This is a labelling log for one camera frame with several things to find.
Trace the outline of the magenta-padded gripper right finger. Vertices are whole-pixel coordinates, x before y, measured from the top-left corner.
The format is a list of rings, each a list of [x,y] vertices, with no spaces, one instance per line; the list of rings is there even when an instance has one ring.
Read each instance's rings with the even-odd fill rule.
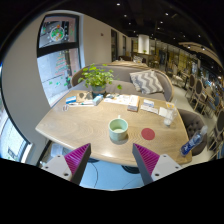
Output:
[[[145,185],[182,169],[182,167],[167,154],[158,155],[136,143],[133,144],[132,154],[134,155]]]

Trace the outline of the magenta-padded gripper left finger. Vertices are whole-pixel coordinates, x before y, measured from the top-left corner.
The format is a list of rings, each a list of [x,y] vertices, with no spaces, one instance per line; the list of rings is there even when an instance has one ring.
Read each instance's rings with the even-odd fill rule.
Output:
[[[91,144],[87,143],[75,150],[72,150],[65,156],[56,155],[46,163],[42,169],[79,185],[90,154]]]

